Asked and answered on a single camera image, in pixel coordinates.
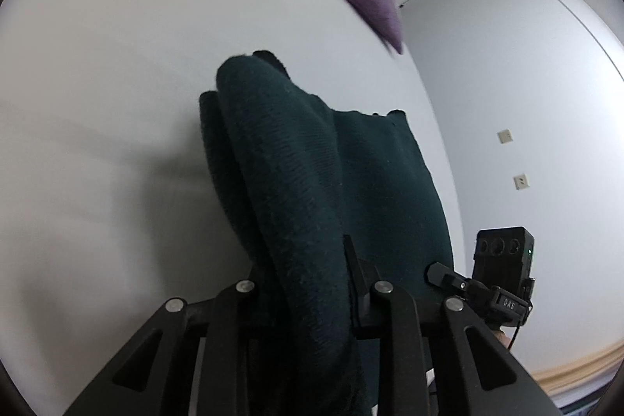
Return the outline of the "person's right hand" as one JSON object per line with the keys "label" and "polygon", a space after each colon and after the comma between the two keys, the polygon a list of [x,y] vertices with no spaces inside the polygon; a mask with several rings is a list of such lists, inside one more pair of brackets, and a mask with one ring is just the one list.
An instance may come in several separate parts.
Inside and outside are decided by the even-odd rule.
{"label": "person's right hand", "polygon": [[511,346],[511,338],[501,329],[496,329],[493,331],[493,335],[497,338],[497,340],[508,349]]}

